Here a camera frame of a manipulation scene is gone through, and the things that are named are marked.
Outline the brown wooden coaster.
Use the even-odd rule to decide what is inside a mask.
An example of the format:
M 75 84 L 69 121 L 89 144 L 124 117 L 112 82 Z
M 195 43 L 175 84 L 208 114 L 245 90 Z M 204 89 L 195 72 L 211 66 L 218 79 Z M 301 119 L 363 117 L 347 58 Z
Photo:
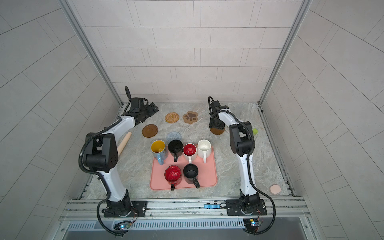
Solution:
M 225 132 L 225 129 L 210 128 L 210 131 L 214 135 L 221 135 Z
M 142 135 L 145 138 L 152 138 L 158 133 L 158 127 L 154 124 L 146 125 L 142 130 Z

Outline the cork paw print coaster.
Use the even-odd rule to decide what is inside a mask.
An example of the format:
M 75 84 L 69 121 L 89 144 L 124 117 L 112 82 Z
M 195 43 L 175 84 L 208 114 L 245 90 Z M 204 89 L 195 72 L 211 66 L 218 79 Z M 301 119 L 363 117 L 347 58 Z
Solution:
M 183 120 L 185 123 L 193 124 L 198 121 L 198 113 L 193 111 L 188 111 L 186 114 L 183 115 Z

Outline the woven rattan coaster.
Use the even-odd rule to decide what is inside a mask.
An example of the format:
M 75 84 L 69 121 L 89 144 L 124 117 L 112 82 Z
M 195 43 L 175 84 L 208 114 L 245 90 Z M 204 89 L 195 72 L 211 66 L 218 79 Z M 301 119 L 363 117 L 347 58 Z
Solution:
M 178 120 L 180 119 L 180 116 L 179 114 L 175 113 L 175 112 L 171 112 L 171 113 L 168 113 L 166 114 L 165 116 L 165 121 L 169 124 L 174 124 L 176 123 Z

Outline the grey felt round coaster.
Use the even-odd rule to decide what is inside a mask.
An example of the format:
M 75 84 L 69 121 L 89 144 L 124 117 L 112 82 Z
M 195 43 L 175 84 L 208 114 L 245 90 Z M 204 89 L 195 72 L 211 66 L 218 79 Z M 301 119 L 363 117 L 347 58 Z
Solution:
M 166 137 L 166 141 L 170 143 L 173 140 L 182 141 L 182 135 L 179 132 L 170 132 Z

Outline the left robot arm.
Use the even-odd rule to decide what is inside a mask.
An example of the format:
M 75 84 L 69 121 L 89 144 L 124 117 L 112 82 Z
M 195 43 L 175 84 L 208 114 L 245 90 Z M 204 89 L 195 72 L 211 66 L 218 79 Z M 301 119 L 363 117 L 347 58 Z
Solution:
M 107 208 L 102 210 L 105 218 L 126 217 L 134 210 L 129 192 L 123 186 L 115 168 L 119 159 L 116 141 L 159 111 L 154 103 L 149 103 L 145 98 L 132 98 L 127 86 L 125 91 L 129 103 L 122 115 L 103 130 L 88 133 L 79 154 L 80 169 L 97 175 L 107 192 Z

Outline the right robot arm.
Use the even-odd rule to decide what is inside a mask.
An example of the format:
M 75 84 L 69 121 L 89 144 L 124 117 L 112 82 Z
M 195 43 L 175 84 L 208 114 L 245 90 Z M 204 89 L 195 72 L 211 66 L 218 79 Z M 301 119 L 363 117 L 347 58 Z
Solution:
M 254 183 L 253 153 L 256 143 L 251 123 L 239 120 L 228 106 L 222 106 L 212 96 L 208 96 L 208 105 L 210 129 L 223 130 L 225 126 L 228 126 L 230 147 L 239 160 L 241 174 L 240 209 L 246 214 L 260 212 L 261 215 L 266 215 L 267 212 L 262 209 L 264 204 L 260 198 L 260 195 L 263 195 L 271 201 L 273 217 L 275 217 L 276 205 L 274 201 L 266 193 L 259 190 Z

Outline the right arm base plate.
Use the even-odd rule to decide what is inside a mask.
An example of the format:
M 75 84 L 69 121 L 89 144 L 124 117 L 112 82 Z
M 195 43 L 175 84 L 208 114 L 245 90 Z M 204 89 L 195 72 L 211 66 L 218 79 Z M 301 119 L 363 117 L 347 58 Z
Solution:
M 226 200 L 225 204 L 228 216 L 266 216 L 268 214 L 263 199 L 250 203 L 249 205 L 239 199 Z

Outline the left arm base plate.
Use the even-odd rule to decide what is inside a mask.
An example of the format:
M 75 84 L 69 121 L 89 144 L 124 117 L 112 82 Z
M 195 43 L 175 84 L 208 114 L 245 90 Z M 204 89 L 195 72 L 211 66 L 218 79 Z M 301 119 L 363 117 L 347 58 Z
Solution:
M 133 218 L 144 217 L 147 201 L 111 202 L 107 201 L 107 207 L 102 210 L 105 218 Z

